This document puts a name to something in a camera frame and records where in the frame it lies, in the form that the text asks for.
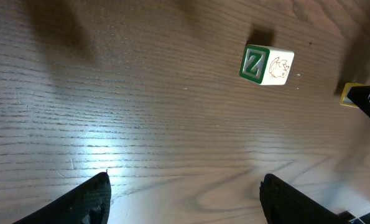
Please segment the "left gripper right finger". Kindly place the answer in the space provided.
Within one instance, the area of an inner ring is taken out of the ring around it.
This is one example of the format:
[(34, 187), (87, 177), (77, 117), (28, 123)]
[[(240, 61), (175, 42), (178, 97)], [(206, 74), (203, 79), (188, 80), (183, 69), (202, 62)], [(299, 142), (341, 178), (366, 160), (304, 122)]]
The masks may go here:
[(273, 174), (266, 174), (259, 198), (268, 224), (340, 224), (347, 221)]

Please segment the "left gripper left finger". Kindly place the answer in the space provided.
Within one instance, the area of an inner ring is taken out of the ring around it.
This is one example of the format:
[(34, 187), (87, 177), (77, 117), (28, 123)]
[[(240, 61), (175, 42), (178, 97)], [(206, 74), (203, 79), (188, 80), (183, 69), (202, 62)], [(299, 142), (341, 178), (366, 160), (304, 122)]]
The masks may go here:
[(107, 172), (100, 172), (17, 224), (107, 224), (111, 205), (111, 184)]

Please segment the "green Z white block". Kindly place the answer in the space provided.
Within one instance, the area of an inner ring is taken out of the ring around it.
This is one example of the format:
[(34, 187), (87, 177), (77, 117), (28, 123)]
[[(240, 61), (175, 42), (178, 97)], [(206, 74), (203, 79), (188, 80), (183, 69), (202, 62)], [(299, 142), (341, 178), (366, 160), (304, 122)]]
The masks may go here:
[(258, 85), (285, 85), (294, 56), (291, 50), (247, 44), (239, 76)]

